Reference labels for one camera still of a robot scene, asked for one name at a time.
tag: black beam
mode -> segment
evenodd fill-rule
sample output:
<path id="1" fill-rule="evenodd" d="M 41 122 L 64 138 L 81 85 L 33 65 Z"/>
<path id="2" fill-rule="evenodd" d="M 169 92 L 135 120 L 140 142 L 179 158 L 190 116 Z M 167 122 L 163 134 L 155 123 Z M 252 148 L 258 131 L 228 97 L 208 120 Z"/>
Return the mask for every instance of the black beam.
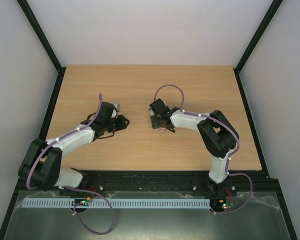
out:
<path id="1" fill-rule="evenodd" d="M 57 59 L 57 56 L 55 55 L 50 43 L 48 42 L 48 39 L 46 38 L 46 35 L 44 31 L 41 29 L 34 13 L 32 12 L 27 0 L 17 0 L 19 3 L 21 9 L 23 10 L 26 18 L 28 19 L 29 23 L 31 24 L 33 30 L 35 31 L 36 35 L 38 36 L 42 46 L 44 47 L 46 53 L 48 54 L 49 58 L 51 59 L 55 69 L 57 71 L 61 70 L 61 64 L 59 60 Z"/>
<path id="2" fill-rule="evenodd" d="M 273 0 L 273 2 L 271 3 L 268 11 L 266 12 L 266 14 L 264 15 L 259 27 L 257 28 L 257 30 L 255 31 L 248 47 L 246 48 L 246 50 L 244 51 L 238 65 L 235 68 L 235 72 L 236 73 L 240 73 L 241 70 L 243 69 L 244 65 L 246 64 L 248 58 L 250 57 L 252 51 L 255 49 L 256 45 L 258 44 L 260 38 L 262 37 L 262 35 L 264 34 L 265 30 L 267 29 L 269 23 L 271 22 L 271 19 L 274 17 L 274 15 L 276 14 L 278 8 L 280 7 L 281 3 L 283 2 L 283 0 Z"/>
<path id="3" fill-rule="evenodd" d="M 260 160 L 262 170 L 264 170 L 265 175 L 267 177 L 269 177 L 269 171 L 268 171 L 267 164 L 266 164 L 266 161 L 265 161 L 265 156 L 262 152 L 262 148 L 261 148 L 259 138 L 258 138 L 258 134 L 257 134 L 257 131 L 256 131 L 255 122 L 254 122 L 254 119 L 253 119 L 251 111 L 250 111 L 250 107 L 249 107 L 249 104 L 248 104 L 248 100 L 247 100 L 247 97 L 246 97 L 244 87 L 242 85 L 239 73 L 235 69 L 234 69 L 234 74 L 235 74 L 236 82 L 238 84 L 238 88 L 239 88 L 239 91 L 240 91 L 240 94 L 241 94 L 244 110 L 245 110 L 245 113 L 246 113 L 246 117 L 248 118 L 248 122 L 249 122 L 251 133 L 252 133 L 252 137 L 253 137 L 253 140 L 254 140 L 254 145 L 255 145 L 255 148 L 256 148 L 256 152 L 258 153 L 258 156 L 259 156 L 259 160 Z"/>
<path id="4" fill-rule="evenodd" d="M 52 94 L 51 94 L 51 98 L 48 104 L 48 108 L 46 109 L 45 115 L 44 115 L 44 119 L 43 119 L 43 123 L 41 126 L 41 130 L 39 133 L 39 138 L 40 139 L 46 139 L 47 134 L 48 134 L 48 130 L 49 130 L 49 126 L 50 126 L 50 122 L 52 119 L 52 115 L 54 114 L 54 110 L 55 110 L 55 106 L 57 103 L 57 99 L 58 99 L 58 95 L 60 92 L 60 88 L 61 88 L 61 84 L 62 81 L 64 79 L 65 76 L 65 72 L 66 72 L 66 67 L 62 67 L 61 70 L 59 71 L 56 80 L 55 80 L 55 84 L 52 90 Z"/>

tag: clear plastic sheet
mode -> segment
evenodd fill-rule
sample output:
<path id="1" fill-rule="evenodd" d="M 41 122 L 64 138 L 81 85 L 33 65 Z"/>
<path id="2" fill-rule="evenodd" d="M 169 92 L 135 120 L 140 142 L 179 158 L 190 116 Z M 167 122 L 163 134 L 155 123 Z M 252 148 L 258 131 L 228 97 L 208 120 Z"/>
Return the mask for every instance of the clear plastic sheet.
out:
<path id="1" fill-rule="evenodd" d="M 177 192 L 107 192 L 117 199 L 194 198 Z M 247 192 L 233 198 L 237 208 Z M 102 240 L 286 240 L 287 227 L 274 192 L 256 192 L 250 202 L 233 214 L 213 215 L 208 209 L 115 209 L 112 232 L 98 236 L 86 231 L 68 208 L 21 208 L 24 198 L 64 198 L 53 192 L 21 191 L 11 216 L 6 240 L 102 239 Z M 88 227 L 104 231 L 111 222 L 109 209 L 80 213 Z"/>

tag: white backdrop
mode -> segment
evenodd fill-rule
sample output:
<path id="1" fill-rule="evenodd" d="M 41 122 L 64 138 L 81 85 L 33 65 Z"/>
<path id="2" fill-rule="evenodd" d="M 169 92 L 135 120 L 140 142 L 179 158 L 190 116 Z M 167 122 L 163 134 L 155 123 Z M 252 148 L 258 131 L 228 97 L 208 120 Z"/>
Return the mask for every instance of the white backdrop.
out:
<path id="1" fill-rule="evenodd" d="M 236 66 L 272 0 L 28 0 L 63 66 Z"/>
<path id="2" fill-rule="evenodd" d="M 16 0 L 0 0 L 0 227 L 57 71 Z"/>
<path id="3" fill-rule="evenodd" d="M 241 72 L 270 176 L 300 239 L 300 0 L 283 1 Z"/>

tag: cable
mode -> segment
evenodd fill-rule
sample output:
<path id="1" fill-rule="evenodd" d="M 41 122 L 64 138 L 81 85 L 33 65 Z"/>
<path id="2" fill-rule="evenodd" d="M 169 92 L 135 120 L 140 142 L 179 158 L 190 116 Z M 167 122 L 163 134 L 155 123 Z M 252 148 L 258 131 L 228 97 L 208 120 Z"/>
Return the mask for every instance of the cable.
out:
<path id="1" fill-rule="evenodd" d="M 154 100 L 156 100 L 157 94 L 160 91 L 160 89 L 165 88 L 165 87 L 174 87 L 174 88 L 178 89 L 181 92 L 181 94 L 182 94 L 182 101 L 181 101 L 181 104 L 180 104 L 180 111 L 183 114 L 190 115 L 190 116 L 196 116 L 196 117 L 199 116 L 199 117 L 202 117 L 202 118 L 210 119 L 210 120 L 214 121 L 215 123 L 221 125 L 223 128 L 225 128 L 234 137 L 234 139 L 236 141 L 236 149 L 228 155 L 228 158 L 227 158 L 227 161 L 226 161 L 226 165 L 225 165 L 225 172 L 228 172 L 229 160 L 231 159 L 231 156 L 233 154 L 237 153 L 239 151 L 239 149 L 240 149 L 240 141 L 239 141 L 239 138 L 237 137 L 237 135 L 235 134 L 235 132 L 232 131 L 223 122 L 219 121 L 218 119 L 215 119 L 214 117 L 211 117 L 210 115 L 207 115 L 205 113 L 198 113 L 198 112 L 192 112 L 192 111 L 185 111 L 185 110 L 183 110 L 183 105 L 184 105 L 184 101 L 185 101 L 185 94 L 182 91 L 182 89 L 180 87 L 178 87 L 177 85 L 166 84 L 166 85 L 163 85 L 163 86 L 159 87 L 158 90 L 154 94 Z"/>
<path id="2" fill-rule="evenodd" d="M 98 113 L 100 112 L 100 108 L 101 108 L 101 105 L 102 105 L 102 98 L 103 98 L 102 94 L 99 93 L 99 101 L 100 101 L 99 106 L 98 106 L 98 108 L 97 108 L 97 110 L 96 110 L 96 112 L 95 112 L 93 118 L 91 119 L 91 121 L 90 121 L 87 125 L 84 125 L 84 126 L 80 127 L 79 129 L 76 128 L 76 129 L 74 129 L 74 130 L 72 130 L 72 131 L 69 131 L 69 132 L 67 132 L 66 134 L 60 136 L 59 138 L 56 138 L 56 140 L 54 140 L 53 142 L 51 142 L 48 146 L 46 146 L 46 147 L 42 150 L 42 152 L 39 154 L 39 156 L 38 156 L 38 157 L 36 158 L 36 160 L 34 161 L 33 166 L 32 166 L 32 168 L 31 168 L 31 170 L 30 170 L 30 172 L 29 172 L 29 174 L 28 174 L 28 177 L 27 177 L 27 179 L 26 179 L 26 187 L 27 187 L 29 190 L 33 190 L 33 189 L 36 189 L 36 188 L 37 188 L 37 187 L 32 187 L 32 186 L 30 186 L 30 180 L 31 180 L 32 174 L 33 174 L 34 171 L 35 171 L 35 168 L 37 167 L 38 163 L 40 162 L 40 160 L 41 160 L 41 158 L 44 156 L 44 154 L 45 154 L 45 153 L 46 153 L 46 152 L 47 152 L 54 144 L 56 144 L 58 141 L 60 141 L 60 140 L 62 140 L 62 139 L 64 139 L 64 138 L 70 136 L 71 134 L 80 132 L 80 131 L 86 129 L 87 127 L 89 127 L 89 126 L 94 122 L 94 120 L 97 118 L 97 115 L 98 115 Z"/>
<path id="3" fill-rule="evenodd" d="M 248 198 L 246 199 L 246 201 L 240 206 L 238 207 L 237 209 L 235 210 L 232 210 L 232 211 L 224 211 L 224 212 L 216 212 L 215 210 L 213 210 L 213 208 L 211 207 L 210 210 L 211 212 L 213 212 L 213 214 L 219 214 L 219 215 L 223 215 L 223 214 L 232 214 L 234 212 L 237 212 L 239 210 L 241 210 L 245 205 L 247 205 L 247 203 L 250 201 L 251 197 L 252 197 L 252 194 L 253 194 L 253 184 L 252 184 L 252 180 L 251 178 L 243 173 L 243 172 L 240 172 L 240 173 L 233 173 L 233 174 L 229 174 L 230 177 L 234 177 L 234 176 L 245 176 L 249 182 L 250 182 L 250 192 L 249 192 L 249 195 L 248 195 Z"/>
<path id="4" fill-rule="evenodd" d="M 100 198 L 102 198 L 103 200 L 106 201 L 106 203 L 109 205 L 110 207 L 110 210 L 111 210 L 111 215 L 112 215 L 112 222 L 111 222 L 111 225 L 109 227 L 109 229 L 107 231 L 104 231 L 104 232 L 98 232 L 98 231 L 94 231 L 92 230 L 91 228 L 89 228 L 83 221 L 82 219 L 79 217 L 78 213 L 76 212 L 76 206 L 78 205 L 78 203 L 76 203 L 73 207 L 73 214 L 76 216 L 76 218 L 79 220 L 79 222 L 82 224 L 82 226 L 87 230 L 89 231 L 90 233 L 92 234 L 95 234 L 95 235 L 105 235 L 105 234 L 108 234 L 112 231 L 112 228 L 114 227 L 115 225 L 115 221 L 116 221 L 116 216 L 115 216 L 115 211 L 111 205 L 111 203 L 109 202 L 108 199 L 106 199 L 104 196 L 102 196 L 101 194 L 95 192 L 95 191 L 89 191 L 89 190 L 83 190 L 83 189 L 76 189 L 76 188 L 73 188 L 73 187 L 70 187 L 70 186 L 64 186 L 64 188 L 66 189 L 69 189 L 69 190 L 72 190 L 72 191 L 75 191 L 75 192 L 81 192 L 81 193 L 88 193 L 88 194 L 93 194 L 93 195 L 96 195 Z"/>

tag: wooden surface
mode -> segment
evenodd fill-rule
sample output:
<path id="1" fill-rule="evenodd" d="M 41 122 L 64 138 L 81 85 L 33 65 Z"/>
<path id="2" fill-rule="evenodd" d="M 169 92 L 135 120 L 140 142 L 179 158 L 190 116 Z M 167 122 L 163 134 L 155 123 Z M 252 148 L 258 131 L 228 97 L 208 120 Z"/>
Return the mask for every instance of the wooden surface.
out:
<path id="1" fill-rule="evenodd" d="M 254 140 L 231 66 L 69 65 L 66 68 L 47 139 L 72 129 L 95 112 L 98 94 L 103 101 L 121 104 L 130 120 L 126 130 L 96 140 L 69 154 L 63 167 L 81 170 L 209 170 L 211 155 L 200 134 L 177 128 L 176 133 L 152 129 L 149 104 L 158 87 L 183 89 L 188 111 L 220 110 L 240 136 L 241 149 L 231 170 L 260 170 Z M 180 92 L 163 88 L 158 97 L 179 107 Z"/>

